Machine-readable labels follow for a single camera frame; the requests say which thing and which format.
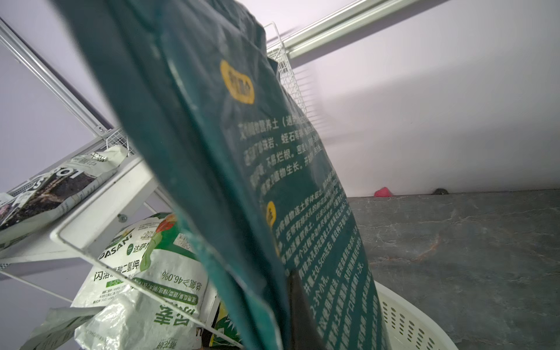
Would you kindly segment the tall green soil bag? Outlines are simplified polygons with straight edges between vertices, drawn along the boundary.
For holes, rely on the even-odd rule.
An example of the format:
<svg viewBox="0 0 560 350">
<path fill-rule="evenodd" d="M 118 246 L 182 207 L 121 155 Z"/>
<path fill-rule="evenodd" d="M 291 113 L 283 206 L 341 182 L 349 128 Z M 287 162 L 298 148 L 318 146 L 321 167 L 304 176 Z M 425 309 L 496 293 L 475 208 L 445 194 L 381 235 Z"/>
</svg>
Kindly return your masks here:
<svg viewBox="0 0 560 350">
<path fill-rule="evenodd" d="M 55 1 L 247 349 L 388 349 L 318 132 L 237 1 Z"/>
</svg>

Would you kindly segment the white fertilizer bag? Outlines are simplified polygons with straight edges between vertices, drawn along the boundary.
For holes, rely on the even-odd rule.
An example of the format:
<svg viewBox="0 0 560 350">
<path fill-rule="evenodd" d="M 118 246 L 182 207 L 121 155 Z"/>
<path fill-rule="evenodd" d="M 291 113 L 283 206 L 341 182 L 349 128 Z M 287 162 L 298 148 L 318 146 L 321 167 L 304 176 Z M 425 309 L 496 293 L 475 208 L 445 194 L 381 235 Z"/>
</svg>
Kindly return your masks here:
<svg viewBox="0 0 560 350">
<path fill-rule="evenodd" d="M 68 308 L 52 309 L 23 349 L 200 349 L 209 278 L 175 214 L 158 213 L 118 233 Z"/>
</svg>

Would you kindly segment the black rose soil bag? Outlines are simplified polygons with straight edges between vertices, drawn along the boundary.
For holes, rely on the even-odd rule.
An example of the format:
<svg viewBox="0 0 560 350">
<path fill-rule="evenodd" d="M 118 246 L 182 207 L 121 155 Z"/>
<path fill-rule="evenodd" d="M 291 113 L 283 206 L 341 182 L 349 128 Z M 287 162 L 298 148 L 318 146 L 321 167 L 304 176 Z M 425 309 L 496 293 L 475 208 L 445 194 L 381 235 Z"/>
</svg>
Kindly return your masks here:
<svg viewBox="0 0 560 350">
<path fill-rule="evenodd" d="M 70 212 L 115 175 L 127 157 L 120 145 L 78 155 L 30 181 L 20 194 L 1 194 L 1 249 Z"/>
</svg>

